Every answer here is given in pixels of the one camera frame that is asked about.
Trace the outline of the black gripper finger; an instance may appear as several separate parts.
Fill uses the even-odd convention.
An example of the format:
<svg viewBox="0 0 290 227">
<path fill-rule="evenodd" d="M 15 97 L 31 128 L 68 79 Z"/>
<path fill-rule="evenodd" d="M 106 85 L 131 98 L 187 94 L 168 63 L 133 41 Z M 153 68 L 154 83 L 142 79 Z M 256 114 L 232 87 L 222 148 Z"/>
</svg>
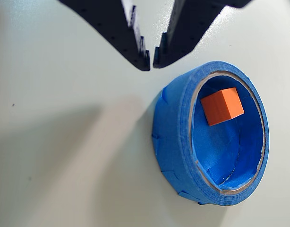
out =
<svg viewBox="0 0 290 227">
<path fill-rule="evenodd" d="M 155 48 L 154 68 L 164 68 L 192 52 L 225 6 L 242 8 L 249 0 L 176 0 L 167 32 Z"/>
<path fill-rule="evenodd" d="M 136 5 L 130 0 L 62 0 L 94 27 L 125 59 L 150 70 L 149 51 L 141 36 Z"/>
</svg>

